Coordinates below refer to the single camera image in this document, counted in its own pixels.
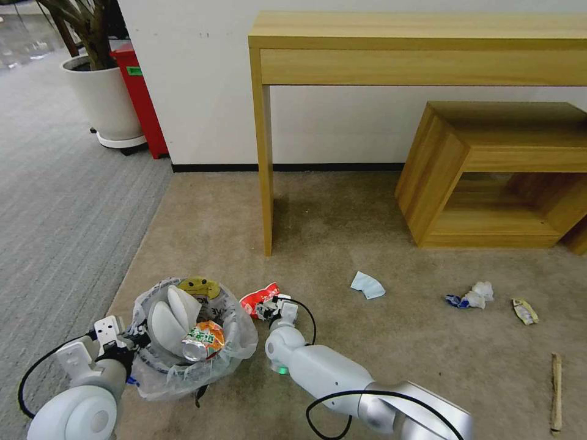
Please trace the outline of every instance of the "red wrapper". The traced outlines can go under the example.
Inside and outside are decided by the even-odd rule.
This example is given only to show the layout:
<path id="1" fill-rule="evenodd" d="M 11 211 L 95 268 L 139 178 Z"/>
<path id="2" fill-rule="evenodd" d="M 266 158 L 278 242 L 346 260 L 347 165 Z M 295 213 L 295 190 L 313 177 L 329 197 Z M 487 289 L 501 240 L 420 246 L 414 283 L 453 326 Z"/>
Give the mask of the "red wrapper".
<path id="1" fill-rule="evenodd" d="M 257 313 L 255 313 L 255 306 L 259 303 L 264 303 L 276 295 L 279 295 L 279 287 L 277 287 L 277 283 L 271 283 L 263 289 L 243 296 L 240 299 L 240 305 L 251 318 L 259 318 Z"/>

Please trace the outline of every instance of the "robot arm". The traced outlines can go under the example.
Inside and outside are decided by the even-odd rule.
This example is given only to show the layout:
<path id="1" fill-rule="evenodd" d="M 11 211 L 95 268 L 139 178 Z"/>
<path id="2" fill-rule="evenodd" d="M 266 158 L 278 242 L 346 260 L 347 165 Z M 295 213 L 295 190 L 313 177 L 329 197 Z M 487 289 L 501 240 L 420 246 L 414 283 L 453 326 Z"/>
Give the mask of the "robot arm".
<path id="1" fill-rule="evenodd" d="M 109 440 L 120 416 L 119 402 L 130 375 L 134 343 L 121 337 L 114 316 L 94 324 L 97 340 L 88 335 L 66 343 L 55 353 L 71 379 L 34 416 L 27 440 Z"/>
<path id="2" fill-rule="evenodd" d="M 411 382 L 378 384 L 364 367 L 331 348 L 306 345 L 294 328 L 292 313 L 287 315 L 272 324 L 265 342 L 271 367 L 280 374 L 289 372 L 328 409 L 358 417 L 371 429 L 393 433 L 397 439 L 458 440 L 448 422 L 462 439 L 472 440 L 473 418 L 464 409 Z"/>

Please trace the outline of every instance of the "potted plant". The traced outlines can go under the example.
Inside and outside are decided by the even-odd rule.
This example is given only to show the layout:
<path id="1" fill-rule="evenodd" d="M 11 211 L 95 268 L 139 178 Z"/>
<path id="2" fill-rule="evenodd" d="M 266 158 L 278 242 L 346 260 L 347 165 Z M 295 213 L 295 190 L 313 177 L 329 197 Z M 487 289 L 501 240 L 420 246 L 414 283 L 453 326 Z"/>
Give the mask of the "potted plant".
<path id="1" fill-rule="evenodd" d="M 116 61 L 110 56 L 107 17 L 111 0 L 39 0 L 75 31 L 86 55 L 65 61 L 66 72 L 98 140 L 124 149 L 145 143 L 141 125 Z"/>

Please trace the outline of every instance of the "trash bin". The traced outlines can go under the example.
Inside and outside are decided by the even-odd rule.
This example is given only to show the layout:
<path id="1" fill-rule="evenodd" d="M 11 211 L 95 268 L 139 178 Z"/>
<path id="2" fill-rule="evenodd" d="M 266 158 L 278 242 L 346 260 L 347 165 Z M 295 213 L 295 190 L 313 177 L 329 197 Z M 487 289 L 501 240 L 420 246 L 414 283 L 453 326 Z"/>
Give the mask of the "trash bin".
<path id="1" fill-rule="evenodd" d="M 216 284 L 218 288 L 212 294 L 208 291 L 202 294 L 197 287 L 190 287 L 197 286 L 198 280 L 207 285 Z M 202 278 L 167 278 L 139 295 L 128 330 L 130 334 L 146 326 L 151 336 L 149 311 L 158 301 L 167 299 L 170 285 L 186 290 L 202 304 L 198 322 L 210 320 L 219 324 L 224 332 L 224 347 L 217 356 L 190 364 L 151 341 L 138 350 L 131 374 L 139 395 L 146 400 L 178 399 L 232 374 L 242 360 L 253 355 L 259 340 L 253 320 L 234 295 L 225 286 Z"/>
<path id="2" fill-rule="evenodd" d="M 125 43 L 112 51 L 111 55 L 118 62 L 153 159 L 169 154 L 133 44 Z"/>

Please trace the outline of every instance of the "wooden stick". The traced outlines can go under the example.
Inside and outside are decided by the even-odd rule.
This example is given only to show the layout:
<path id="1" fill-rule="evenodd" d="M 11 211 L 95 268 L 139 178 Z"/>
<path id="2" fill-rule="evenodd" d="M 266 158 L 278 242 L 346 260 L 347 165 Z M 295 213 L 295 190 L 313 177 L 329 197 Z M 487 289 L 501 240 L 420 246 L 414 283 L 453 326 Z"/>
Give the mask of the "wooden stick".
<path id="1" fill-rule="evenodd" d="M 550 433 L 558 436 L 563 427 L 563 360 L 558 353 L 552 353 L 552 410 Z"/>

